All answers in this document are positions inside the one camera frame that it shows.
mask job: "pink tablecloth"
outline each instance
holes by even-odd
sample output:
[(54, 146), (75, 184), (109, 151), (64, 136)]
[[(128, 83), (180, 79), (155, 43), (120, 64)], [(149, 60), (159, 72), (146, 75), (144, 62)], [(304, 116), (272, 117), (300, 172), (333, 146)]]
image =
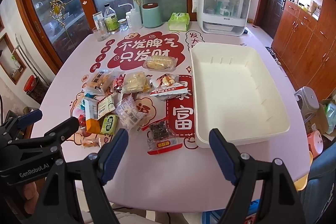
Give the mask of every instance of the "pink tablecloth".
[[(139, 94), (136, 103), (147, 113), (145, 123), (169, 114), (169, 125), (177, 128), (183, 147), (161, 155), (148, 155), (146, 135), (137, 128), (132, 130), (126, 152), (115, 177), (105, 186), (105, 192), (111, 202), (153, 211), (202, 212), (225, 208), (233, 186), (224, 179), (211, 149), (199, 148), (194, 142), (189, 49), (198, 42), (242, 44), (254, 47), (261, 55), (283, 99), (291, 127), (287, 133), (270, 141), (243, 145), (238, 149), (258, 160), (281, 158), (293, 180), (307, 174), (310, 166), (308, 144), (300, 110), (283, 72), (260, 41), (251, 33), (240, 37), (205, 34), (196, 22), (189, 28), (188, 32), (173, 32), (165, 23), (155, 29), (142, 28), (139, 34), (130, 30), (119, 32), (104, 42), (97, 42), (93, 35), (89, 35), (71, 54), (49, 88), (41, 105), (43, 118), (34, 125), (32, 137), (42, 136), (76, 112), (73, 111), (76, 98), (96, 69), (118, 68), (125, 73), (144, 70), (155, 78), (162, 73), (142, 68), (147, 56), (177, 57), (174, 74), (180, 75), (189, 93), (167, 102)], [(182, 110), (188, 115), (178, 115)], [(65, 142), (62, 148), (66, 161), (81, 160), (98, 151), (98, 148), (83, 148), (73, 141)], [(77, 186), (82, 187), (81, 182), (77, 182)], [(254, 199), (260, 196), (260, 191), (261, 183), (257, 183)]]

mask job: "human hand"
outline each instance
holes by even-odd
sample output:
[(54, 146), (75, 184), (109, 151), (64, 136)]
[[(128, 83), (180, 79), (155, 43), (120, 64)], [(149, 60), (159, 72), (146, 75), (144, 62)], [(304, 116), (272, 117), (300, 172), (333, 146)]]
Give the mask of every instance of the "human hand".
[(26, 184), (23, 187), (23, 193), (27, 199), (25, 203), (25, 210), (28, 214), (33, 214), (37, 200), (39, 199), (39, 193), (37, 192), (35, 182)]

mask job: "green snack package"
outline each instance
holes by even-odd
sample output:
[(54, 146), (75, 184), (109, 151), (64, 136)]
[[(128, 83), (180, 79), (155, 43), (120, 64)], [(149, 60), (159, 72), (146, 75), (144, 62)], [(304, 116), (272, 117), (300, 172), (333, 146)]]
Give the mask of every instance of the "green snack package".
[(183, 31), (188, 30), (190, 22), (190, 16), (188, 13), (172, 13), (169, 21), (168, 27), (170, 31)]
[(113, 135), (117, 127), (118, 116), (117, 115), (106, 115), (101, 127), (100, 134), (111, 134)]

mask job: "green plastic bag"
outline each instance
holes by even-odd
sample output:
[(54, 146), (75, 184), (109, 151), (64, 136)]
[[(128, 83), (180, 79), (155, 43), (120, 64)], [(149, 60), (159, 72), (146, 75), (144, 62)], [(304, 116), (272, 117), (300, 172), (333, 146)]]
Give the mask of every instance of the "green plastic bag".
[(168, 21), (168, 27), (170, 31), (186, 32), (188, 30), (189, 22), (190, 16), (188, 13), (172, 13)]

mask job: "gray plastic stool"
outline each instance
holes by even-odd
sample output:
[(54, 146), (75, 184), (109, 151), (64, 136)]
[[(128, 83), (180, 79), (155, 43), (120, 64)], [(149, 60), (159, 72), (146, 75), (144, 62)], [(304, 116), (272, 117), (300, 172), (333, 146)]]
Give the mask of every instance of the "gray plastic stool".
[(298, 105), (301, 110), (303, 122), (306, 123), (320, 108), (315, 92), (310, 87), (304, 86), (295, 92), (294, 95), (300, 99)]

